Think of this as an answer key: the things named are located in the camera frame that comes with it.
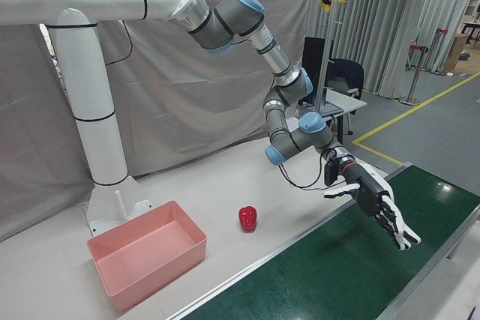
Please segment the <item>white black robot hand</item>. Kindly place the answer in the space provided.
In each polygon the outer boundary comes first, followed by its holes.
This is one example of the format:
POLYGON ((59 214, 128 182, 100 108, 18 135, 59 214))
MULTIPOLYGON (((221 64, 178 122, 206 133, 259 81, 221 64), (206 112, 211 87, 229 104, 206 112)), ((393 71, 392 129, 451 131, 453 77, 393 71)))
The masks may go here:
POLYGON ((325 191, 325 198, 351 195, 360 209, 386 230, 399 250, 422 242, 405 223, 390 184, 372 166, 351 162, 341 169, 341 175, 346 185, 325 191))

